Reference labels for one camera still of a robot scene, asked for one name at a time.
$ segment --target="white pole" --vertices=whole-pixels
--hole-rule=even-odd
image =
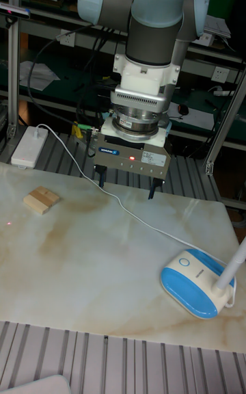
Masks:
[[[225,289],[225,287],[229,285],[230,281],[235,276],[241,264],[245,261],[245,258],[246,258],[246,238],[244,238],[236,254],[234,254],[232,259],[228,263],[227,267],[222,272],[215,286],[219,289]]]

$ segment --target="white cable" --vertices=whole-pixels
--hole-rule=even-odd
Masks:
[[[141,218],[139,218],[138,216],[136,216],[134,213],[132,213],[130,210],[126,209],[126,207],[124,207],[124,205],[122,204],[120,198],[117,195],[114,194],[110,194],[109,192],[107,192],[106,190],[102,189],[100,186],[98,186],[98,184],[96,184],[96,182],[94,180],[91,180],[91,178],[89,178],[87,175],[85,175],[83,173],[83,171],[80,169],[79,164],[77,163],[77,161],[75,160],[74,156],[71,154],[71,152],[69,151],[69,149],[66,147],[65,143],[63,142],[63,140],[52,130],[52,128],[50,128],[48,125],[45,125],[44,123],[40,123],[37,127],[36,127],[36,131],[38,131],[39,127],[45,127],[47,129],[49,129],[49,131],[57,138],[57,140],[59,140],[59,142],[61,142],[62,146],[64,147],[64,149],[66,150],[66,152],[70,155],[71,159],[75,162],[77,168],[79,169],[79,172],[83,175],[83,177],[88,180],[90,183],[94,184],[100,191],[102,191],[104,194],[111,196],[112,198],[115,198],[121,208],[123,208],[123,210],[125,210],[125,212],[127,212],[129,215],[131,215],[133,218],[135,218],[137,221],[141,222],[142,224],[146,225],[147,227],[151,228],[154,231],[157,231],[158,233],[163,234],[164,236],[168,236],[171,237],[171,239],[176,240],[177,242],[180,242],[181,244],[184,244],[186,246],[189,246],[190,248],[195,248],[195,250],[201,251],[204,254],[207,254],[209,257],[211,257],[212,259],[216,260],[217,262],[222,263],[223,265],[227,265],[227,263],[223,262],[222,260],[218,259],[217,257],[213,256],[212,254],[210,254],[209,252],[206,252],[204,250],[202,250],[201,248],[198,248],[197,246],[190,244],[189,242],[183,241],[182,239],[179,239],[179,237],[177,236],[173,236],[170,235],[169,233],[160,230],[159,228],[155,228],[150,224],[147,224],[147,222],[143,221]],[[236,295],[236,277],[234,277],[234,288],[233,288],[233,295],[232,295],[232,303],[231,304],[226,304],[225,307],[231,308],[234,306],[235,303],[235,295]]]

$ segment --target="electrical outlet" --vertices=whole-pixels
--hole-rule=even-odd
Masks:
[[[65,34],[66,32],[68,32],[67,29],[61,29],[61,34]],[[75,32],[73,34],[70,34],[69,36],[61,37],[60,38],[60,44],[63,44],[64,46],[74,47],[74,45],[75,45]]]
[[[229,68],[215,67],[215,71],[213,73],[211,81],[226,82],[226,79],[229,75],[229,71],[230,71]]]

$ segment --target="white paper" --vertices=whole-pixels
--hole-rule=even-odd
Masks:
[[[27,87],[27,78],[32,66],[31,61],[20,63],[20,85]],[[35,64],[31,74],[31,88],[41,92],[53,81],[60,81],[58,76],[46,64]]]
[[[176,122],[193,125],[194,127],[204,128],[211,130],[215,121],[212,113],[206,113],[198,109],[189,108],[189,113],[186,116],[181,116],[178,112],[178,104],[174,102],[170,103],[169,110],[167,112],[170,120],[172,118]]]

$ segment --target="metal grating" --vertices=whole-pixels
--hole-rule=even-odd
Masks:
[[[0,322],[0,391],[55,374],[72,394],[245,393],[245,355]]]
[[[20,141],[24,127],[20,127],[18,134],[10,140],[0,155],[0,161],[10,163],[12,153]],[[98,180],[98,175],[94,171],[93,159],[87,157],[87,150],[78,144],[74,137],[66,134],[59,134],[65,142],[69,151],[78,161],[82,171],[91,179]],[[59,143],[52,133],[49,133],[44,148],[38,159],[36,169],[66,174],[72,176],[81,176],[76,165],[71,161],[69,155],[65,152],[61,143]],[[150,176],[133,174],[123,170],[107,170],[106,182],[136,187],[138,189],[149,190],[152,184]],[[194,159],[185,159],[181,156],[173,156],[165,183],[162,187],[156,189],[157,192],[188,196],[202,200],[221,201],[219,191],[215,180],[212,176],[205,174],[202,167],[202,161]]]

